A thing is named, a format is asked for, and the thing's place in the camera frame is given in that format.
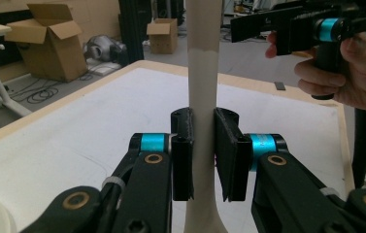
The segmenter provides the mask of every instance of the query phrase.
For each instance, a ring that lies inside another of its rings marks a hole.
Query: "finger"
[[[339,87],[318,85],[314,83],[308,83],[304,80],[300,80],[298,82],[298,87],[300,87],[300,89],[304,92],[316,96],[335,94],[339,91]]]
[[[268,34],[267,41],[271,44],[275,44],[277,42],[277,32],[272,31],[270,34]]]
[[[265,51],[265,57],[274,58],[277,56],[277,47],[275,45],[270,45],[270,47]]]
[[[315,60],[310,59],[298,63],[294,67],[294,73],[307,83],[317,85],[339,87],[346,83],[346,77],[342,74],[332,73],[318,69]]]
[[[361,73],[366,73],[366,37],[358,35],[341,44],[341,55]]]

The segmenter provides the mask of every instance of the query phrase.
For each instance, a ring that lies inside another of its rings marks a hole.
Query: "hex bolt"
[[[150,228],[145,221],[132,219],[125,227],[124,233],[150,233]]]

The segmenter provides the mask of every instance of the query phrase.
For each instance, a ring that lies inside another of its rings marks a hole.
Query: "cable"
[[[26,100],[30,104],[39,104],[42,103],[48,99],[50,99],[52,96],[56,95],[59,91],[57,88],[55,88],[57,85],[63,84],[62,82],[55,82],[52,84],[47,85],[49,81],[45,81],[40,87],[32,88],[26,90],[28,87],[34,85],[37,83],[40,79],[35,81],[34,83],[26,86],[25,88],[17,91],[15,94],[11,95],[10,97],[17,101],[22,102]]]

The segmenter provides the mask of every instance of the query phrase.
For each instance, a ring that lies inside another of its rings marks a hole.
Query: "black cable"
[[[360,109],[355,109],[352,174],[355,188],[361,188],[364,185],[366,175],[366,111]]]
[[[26,100],[30,104],[39,104],[46,100],[49,100],[51,97],[56,95],[59,91],[57,88],[55,88],[55,86],[63,84],[62,82],[55,82],[55,83],[47,85],[47,83],[49,81],[45,81],[40,87],[26,90],[29,86],[32,86],[33,84],[37,83],[39,80],[35,81],[34,83],[26,86],[22,90],[19,90],[18,92],[13,94],[11,96],[12,99],[17,102],[22,102],[22,101]],[[33,93],[28,96],[24,96],[25,94],[31,93],[31,92],[33,92]]]

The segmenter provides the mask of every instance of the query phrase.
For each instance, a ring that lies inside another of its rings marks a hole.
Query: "screw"
[[[125,227],[124,233],[150,233],[150,229],[145,221],[140,219],[132,219]]]
[[[349,230],[340,222],[328,222],[323,227],[324,233],[349,233]]]

